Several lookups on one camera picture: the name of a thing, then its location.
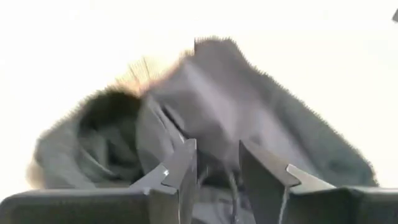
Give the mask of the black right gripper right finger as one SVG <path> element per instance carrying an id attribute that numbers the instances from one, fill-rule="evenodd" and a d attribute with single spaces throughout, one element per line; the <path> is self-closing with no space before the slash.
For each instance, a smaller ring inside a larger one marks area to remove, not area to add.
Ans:
<path id="1" fill-rule="evenodd" d="M 239 165 L 256 224 L 398 224 L 398 189 L 335 187 L 250 141 Z"/>

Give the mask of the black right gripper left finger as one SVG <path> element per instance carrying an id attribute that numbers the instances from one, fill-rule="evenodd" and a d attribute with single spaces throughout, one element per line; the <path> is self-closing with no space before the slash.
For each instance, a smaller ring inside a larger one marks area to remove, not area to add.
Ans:
<path id="1" fill-rule="evenodd" d="M 191 224 L 197 142 L 188 139 L 129 187 L 33 190 L 0 203 L 0 224 Z"/>

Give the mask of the grey fabric garment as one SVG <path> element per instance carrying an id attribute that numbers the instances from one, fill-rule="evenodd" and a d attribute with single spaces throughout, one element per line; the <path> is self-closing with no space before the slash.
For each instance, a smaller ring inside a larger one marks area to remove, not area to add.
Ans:
<path id="1" fill-rule="evenodd" d="M 46 189 L 126 187 L 189 138 L 201 179 L 192 224 L 254 224 L 242 139 L 334 186 L 377 185 L 356 148 L 229 39 L 195 42 L 180 62 L 132 64 L 41 135 L 36 179 Z"/>

